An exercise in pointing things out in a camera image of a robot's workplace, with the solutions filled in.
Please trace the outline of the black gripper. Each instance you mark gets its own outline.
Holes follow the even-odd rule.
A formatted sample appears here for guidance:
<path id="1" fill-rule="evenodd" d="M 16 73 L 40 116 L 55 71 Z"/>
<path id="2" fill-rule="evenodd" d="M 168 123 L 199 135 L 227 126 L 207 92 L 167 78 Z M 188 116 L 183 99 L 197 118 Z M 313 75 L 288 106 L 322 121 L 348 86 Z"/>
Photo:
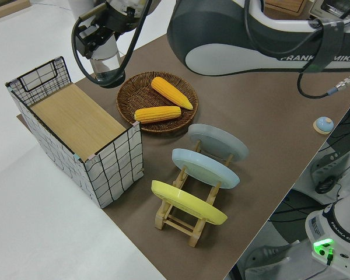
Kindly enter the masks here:
<path id="1" fill-rule="evenodd" d="M 76 28 L 76 49 L 86 58 L 92 58 L 101 41 L 117 40 L 116 21 L 112 17 L 95 17 L 94 25 Z"/>

